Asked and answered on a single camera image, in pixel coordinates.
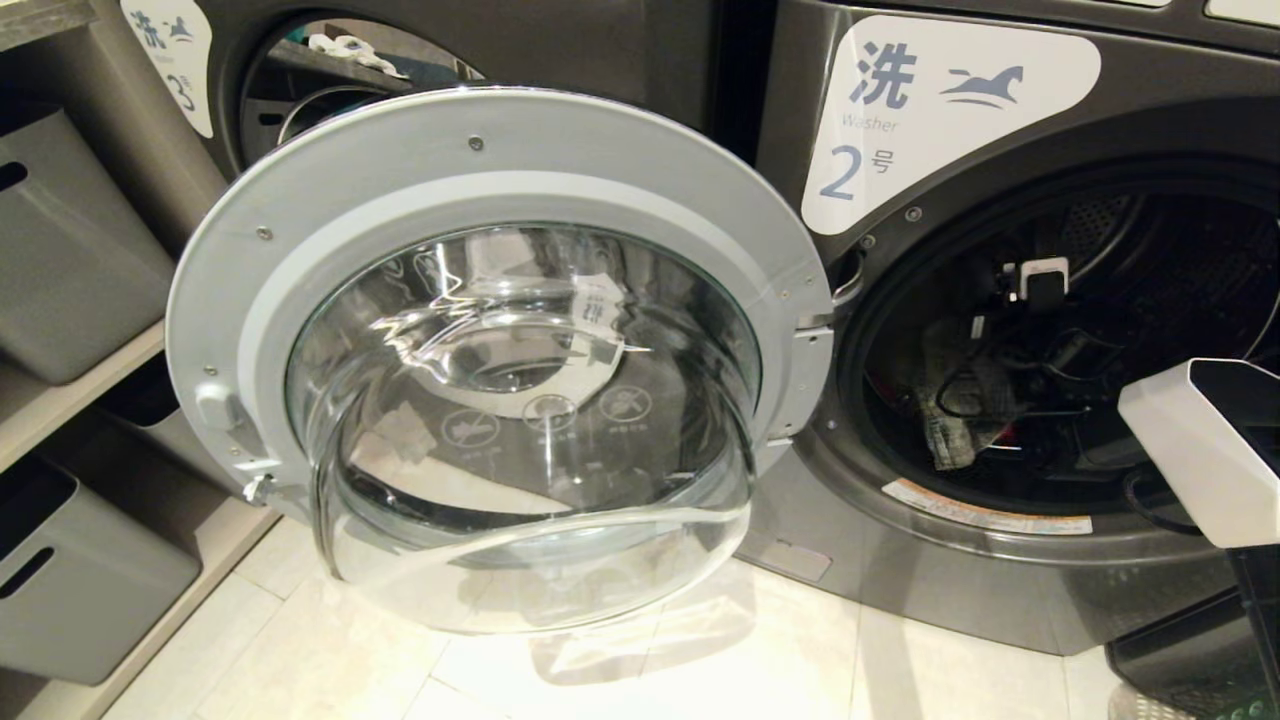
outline open washer door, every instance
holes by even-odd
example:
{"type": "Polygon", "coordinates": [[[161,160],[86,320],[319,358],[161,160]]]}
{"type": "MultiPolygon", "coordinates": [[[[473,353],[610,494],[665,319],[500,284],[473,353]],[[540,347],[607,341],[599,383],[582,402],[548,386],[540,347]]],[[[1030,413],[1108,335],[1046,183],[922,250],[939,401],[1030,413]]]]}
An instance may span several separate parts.
{"type": "Polygon", "coordinates": [[[582,625],[742,538],[808,421],[831,293],[799,219],[617,102],[454,88],[332,119],[219,201],[178,270],[196,434],[329,571],[436,628],[582,625]]]}

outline storage bin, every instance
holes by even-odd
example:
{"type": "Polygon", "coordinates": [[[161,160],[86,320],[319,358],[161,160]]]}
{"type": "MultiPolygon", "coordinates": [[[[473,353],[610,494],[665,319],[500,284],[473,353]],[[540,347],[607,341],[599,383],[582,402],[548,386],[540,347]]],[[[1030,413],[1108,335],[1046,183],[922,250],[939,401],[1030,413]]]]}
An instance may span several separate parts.
{"type": "Polygon", "coordinates": [[[129,373],[102,395],[95,406],[129,432],[156,445],[201,479],[241,497],[239,483],[209,455],[179,410],[164,354],[129,373]]]}
{"type": "Polygon", "coordinates": [[[173,260],[55,105],[0,100],[0,354],[73,380],[164,315],[173,260]]]}
{"type": "Polygon", "coordinates": [[[0,666],[101,683],[198,573],[41,460],[0,474],[0,666]]]}

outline warning label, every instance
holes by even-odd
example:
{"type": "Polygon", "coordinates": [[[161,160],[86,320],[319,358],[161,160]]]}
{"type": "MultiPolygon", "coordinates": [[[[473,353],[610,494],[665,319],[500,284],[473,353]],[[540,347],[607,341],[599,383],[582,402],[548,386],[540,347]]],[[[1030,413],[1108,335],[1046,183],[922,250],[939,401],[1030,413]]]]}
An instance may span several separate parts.
{"type": "Polygon", "coordinates": [[[881,489],[886,495],[931,515],[964,523],[965,525],[987,528],[988,530],[1027,533],[1032,536],[1093,534],[1093,519],[1088,515],[1021,515],[1019,512],[989,510],[941,496],[905,478],[899,478],[881,489]]]}

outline white floor tile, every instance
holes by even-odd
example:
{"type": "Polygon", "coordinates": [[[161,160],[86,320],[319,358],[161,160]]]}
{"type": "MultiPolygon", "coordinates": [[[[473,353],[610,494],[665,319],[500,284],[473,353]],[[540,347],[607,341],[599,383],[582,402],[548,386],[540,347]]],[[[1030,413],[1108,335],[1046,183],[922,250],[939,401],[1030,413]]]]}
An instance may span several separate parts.
{"type": "Polygon", "coordinates": [[[280,600],[229,575],[165,643],[105,720],[184,720],[280,607],[280,600]]]}
{"type": "Polygon", "coordinates": [[[852,720],[1068,720],[1062,659],[864,609],[852,720]]]}
{"type": "Polygon", "coordinates": [[[612,625],[535,638],[454,638],[433,675],[517,720],[613,717],[644,665],[650,610],[612,625]]]}
{"type": "Polygon", "coordinates": [[[1117,678],[1101,647],[1066,659],[1066,697],[1071,720],[1192,720],[1190,715],[1143,697],[1117,678]]]}
{"type": "Polygon", "coordinates": [[[447,637],[305,580],[202,702],[202,720],[399,720],[447,637]]]}
{"type": "Polygon", "coordinates": [[[663,609],[628,716],[844,720],[859,611],[731,561],[663,609]]]}
{"type": "Polygon", "coordinates": [[[430,679],[417,693],[404,720],[507,720],[507,716],[485,707],[444,683],[430,679]]]}
{"type": "Polygon", "coordinates": [[[1107,667],[1101,647],[1066,659],[1066,698],[1071,720],[1108,720],[1107,703],[1124,683],[1107,667]]]}
{"type": "Polygon", "coordinates": [[[320,566],[311,528],[280,518],[280,521],[236,568],[236,573],[276,597],[288,598],[320,566]]]}

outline label sticker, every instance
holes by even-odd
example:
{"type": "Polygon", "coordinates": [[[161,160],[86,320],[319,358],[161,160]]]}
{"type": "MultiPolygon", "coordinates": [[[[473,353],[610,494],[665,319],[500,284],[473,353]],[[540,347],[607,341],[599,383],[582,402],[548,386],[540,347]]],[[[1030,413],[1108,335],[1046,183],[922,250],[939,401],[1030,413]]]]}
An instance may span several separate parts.
{"type": "Polygon", "coordinates": [[[191,127],[214,137],[209,119],[209,49],[214,31],[195,0],[122,0],[120,10],[191,127]]]}
{"type": "Polygon", "coordinates": [[[800,214],[838,234],[940,168],[1071,108],[1102,58],[1083,37],[876,15],[836,50],[800,214]]]}
{"type": "Polygon", "coordinates": [[[1088,515],[1021,515],[1019,512],[1004,512],[989,510],[951,500],[933,491],[899,478],[881,488],[884,495],[897,498],[916,510],[923,510],[938,518],[987,528],[988,530],[1004,530],[1009,533],[1025,533],[1032,536],[1088,536],[1093,534],[1093,519],[1088,515]]]}

